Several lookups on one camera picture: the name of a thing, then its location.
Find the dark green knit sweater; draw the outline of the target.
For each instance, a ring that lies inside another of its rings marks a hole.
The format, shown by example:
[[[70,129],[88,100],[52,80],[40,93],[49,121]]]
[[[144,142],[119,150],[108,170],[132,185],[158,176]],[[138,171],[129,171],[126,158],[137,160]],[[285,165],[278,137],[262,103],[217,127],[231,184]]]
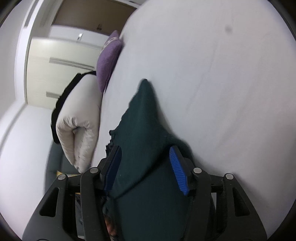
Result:
[[[193,170],[182,175],[188,192],[182,192],[176,172],[182,168],[170,157],[177,147],[191,161],[189,147],[170,134],[158,117],[151,83],[140,82],[137,93],[116,129],[111,130],[106,152],[121,147],[122,158],[105,204],[114,226],[115,240],[212,240],[210,176]]]

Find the grey upholstered headboard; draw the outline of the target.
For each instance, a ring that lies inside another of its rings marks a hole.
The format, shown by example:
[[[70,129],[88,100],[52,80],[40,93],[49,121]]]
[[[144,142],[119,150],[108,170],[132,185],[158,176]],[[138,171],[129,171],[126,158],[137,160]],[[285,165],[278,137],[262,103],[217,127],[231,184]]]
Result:
[[[61,145],[52,142],[45,173],[45,190],[48,190],[55,181],[58,172],[66,173],[68,176],[79,174],[64,155]]]

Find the purple cushion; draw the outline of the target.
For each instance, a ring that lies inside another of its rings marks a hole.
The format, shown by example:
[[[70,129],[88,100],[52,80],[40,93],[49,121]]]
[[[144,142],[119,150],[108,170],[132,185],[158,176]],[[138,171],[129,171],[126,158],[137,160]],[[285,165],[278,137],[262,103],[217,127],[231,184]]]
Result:
[[[113,31],[99,54],[96,65],[96,77],[101,93],[107,88],[114,67],[123,47],[123,41],[117,30]]]

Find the black garment behind duvet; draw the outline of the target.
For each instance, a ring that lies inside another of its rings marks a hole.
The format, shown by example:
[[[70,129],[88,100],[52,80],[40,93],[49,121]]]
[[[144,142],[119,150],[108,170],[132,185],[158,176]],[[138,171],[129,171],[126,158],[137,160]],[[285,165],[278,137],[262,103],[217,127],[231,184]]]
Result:
[[[55,104],[55,108],[53,109],[52,114],[51,114],[51,131],[52,131],[53,141],[56,144],[60,144],[60,141],[57,136],[57,131],[56,131],[56,123],[57,123],[59,113],[60,113],[67,97],[71,93],[71,91],[80,82],[80,80],[85,75],[88,75],[88,74],[96,75],[96,71],[90,71],[90,72],[86,72],[86,73],[77,73],[75,75],[75,77],[71,80],[71,82],[67,85],[67,87],[64,89],[63,93],[58,97],[58,100]]]

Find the yellow patterned cushion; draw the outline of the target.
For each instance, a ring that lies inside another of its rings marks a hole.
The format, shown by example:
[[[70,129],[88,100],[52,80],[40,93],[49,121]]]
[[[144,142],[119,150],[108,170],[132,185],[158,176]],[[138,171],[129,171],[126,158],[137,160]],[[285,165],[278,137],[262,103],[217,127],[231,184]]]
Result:
[[[60,171],[57,171],[57,172],[56,172],[56,176],[57,176],[57,177],[60,176],[60,175],[62,175],[62,174],[68,176],[69,178],[70,178],[70,177],[74,177],[74,176],[78,176],[78,175],[80,175],[80,173],[78,173],[78,174],[76,174],[76,173],[74,173],[74,174],[69,174],[69,173],[62,173],[62,172],[60,172]]]

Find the white bed sheet mattress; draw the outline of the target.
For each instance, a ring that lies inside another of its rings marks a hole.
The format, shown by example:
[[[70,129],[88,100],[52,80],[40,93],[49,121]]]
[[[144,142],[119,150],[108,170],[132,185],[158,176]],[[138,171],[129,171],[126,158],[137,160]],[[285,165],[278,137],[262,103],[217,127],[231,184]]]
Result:
[[[127,20],[92,164],[139,82],[208,173],[238,177],[271,236],[295,201],[295,38],[271,1],[146,1]]]

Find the beige folded duvet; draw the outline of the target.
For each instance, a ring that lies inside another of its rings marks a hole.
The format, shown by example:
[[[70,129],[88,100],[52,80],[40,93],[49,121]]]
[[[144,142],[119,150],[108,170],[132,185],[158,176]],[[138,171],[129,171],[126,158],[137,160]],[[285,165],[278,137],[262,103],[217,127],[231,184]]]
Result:
[[[102,93],[95,75],[85,75],[67,97],[56,131],[63,152],[79,173],[89,169],[99,134]]]

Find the white wardrobe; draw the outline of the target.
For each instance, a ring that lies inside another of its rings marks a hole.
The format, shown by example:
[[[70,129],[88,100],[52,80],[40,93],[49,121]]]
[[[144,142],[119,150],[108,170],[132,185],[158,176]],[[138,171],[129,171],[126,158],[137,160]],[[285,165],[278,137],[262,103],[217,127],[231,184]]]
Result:
[[[27,104],[53,109],[78,73],[96,69],[101,46],[49,38],[31,39],[26,73]]]

